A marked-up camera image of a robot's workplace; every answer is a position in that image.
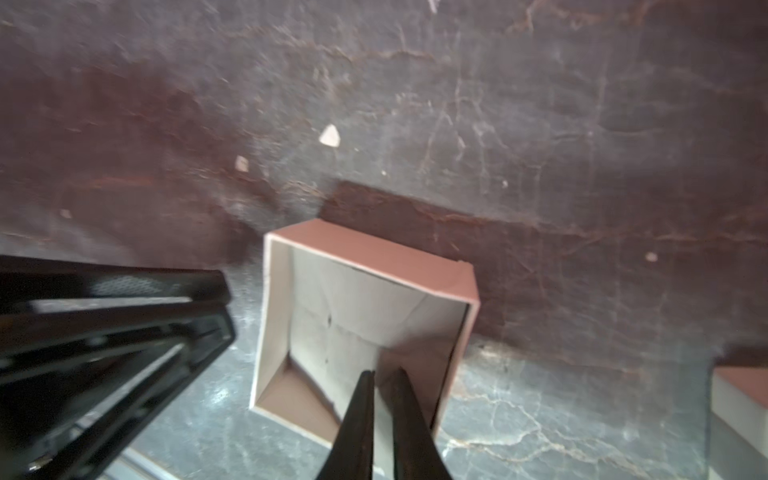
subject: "marble surface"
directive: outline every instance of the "marble surface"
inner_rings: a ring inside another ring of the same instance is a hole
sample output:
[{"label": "marble surface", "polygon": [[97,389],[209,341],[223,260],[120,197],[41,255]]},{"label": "marble surface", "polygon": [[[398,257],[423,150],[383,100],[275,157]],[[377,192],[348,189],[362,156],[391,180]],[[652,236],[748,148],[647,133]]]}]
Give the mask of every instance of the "marble surface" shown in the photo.
[{"label": "marble surface", "polygon": [[320,215],[475,265],[457,480],[699,480],[711,366],[768,344],[766,14],[4,2],[0,251],[227,273],[240,338],[134,443],[183,478],[322,464],[247,411],[261,235]]}]

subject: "pink cardboard edge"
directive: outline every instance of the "pink cardboard edge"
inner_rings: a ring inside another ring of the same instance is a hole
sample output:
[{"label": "pink cardboard edge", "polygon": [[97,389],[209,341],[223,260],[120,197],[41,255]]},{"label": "pink cardboard edge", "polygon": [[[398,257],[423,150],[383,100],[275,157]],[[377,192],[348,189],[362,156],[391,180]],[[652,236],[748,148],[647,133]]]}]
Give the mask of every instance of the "pink cardboard edge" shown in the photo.
[{"label": "pink cardboard edge", "polygon": [[717,375],[746,396],[768,409],[768,369],[741,366],[719,366]]},{"label": "pink cardboard edge", "polygon": [[[397,283],[469,305],[451,354],[440,392],[440,401],[435,412],[435,420],[432,423],[432,435],[437,436],[458,367],[464,358],[464,352],[480,310],[480,297],[472,265],[438,257],[321,219],[308,220],[271,231],[266,234],[264,243],[268,246],[271,241],[277,239]],[[265,250],[265,265],[268,252],[269,249]],[[265,270],[264,273],[267,280],[267,271]],[[251,405],[252,407],[256,405],[256,399],[253,396]]]}]

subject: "cardboard box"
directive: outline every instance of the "cardboard box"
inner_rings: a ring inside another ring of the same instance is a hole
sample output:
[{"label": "cardboard box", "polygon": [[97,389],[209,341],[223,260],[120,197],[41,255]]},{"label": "cardboard box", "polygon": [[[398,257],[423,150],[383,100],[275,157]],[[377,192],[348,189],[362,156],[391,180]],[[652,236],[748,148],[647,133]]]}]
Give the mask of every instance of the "cardboard box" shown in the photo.
[{"label": "cardboard box", "polygon": [[[402,366],[437,433],[480,307],[472,265],[323,220],[268,233],[250,408],[330,446],[359,377]],[[374,462],[392,472],[376,397]]]},{"label": "cardboard box", "polygon": [[710,480],[768,478],[768,369],[715,368],[710,411]]}]

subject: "gray marble table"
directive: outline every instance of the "gray marble table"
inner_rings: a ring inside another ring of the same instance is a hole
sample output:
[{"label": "gray marble table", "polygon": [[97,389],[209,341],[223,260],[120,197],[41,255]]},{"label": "gray marble table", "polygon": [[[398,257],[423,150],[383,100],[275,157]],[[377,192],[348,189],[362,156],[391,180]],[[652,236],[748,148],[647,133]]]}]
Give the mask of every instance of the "gray marble table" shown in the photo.
[{"label": "gray marble table", "polygon": [[475,265],[457,480],[705,478],[709,370],[768,345],[764,2],[9,0],[0,58],[0,252],[227,274],[133,445],[175,474],[322,464],[247,411],[261,237],[321,216]]}]

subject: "black metal bracket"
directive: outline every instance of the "black metal bracket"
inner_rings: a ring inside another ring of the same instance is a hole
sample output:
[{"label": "black metal bracket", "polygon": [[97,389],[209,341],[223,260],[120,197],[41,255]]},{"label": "black metal bracket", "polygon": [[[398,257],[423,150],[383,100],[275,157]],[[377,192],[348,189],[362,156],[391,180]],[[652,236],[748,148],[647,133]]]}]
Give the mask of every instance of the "black metal bracket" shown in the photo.
[{"label": "black metal bracket", "polygon": [[[34,308],[35,300],[135,297],[188,301]],[[0,471],[35,480],[97,478],[234,341],[229,300],[217,271],[0,257]],[[154,371],[92,425],[75,429],[153,362]]]}]

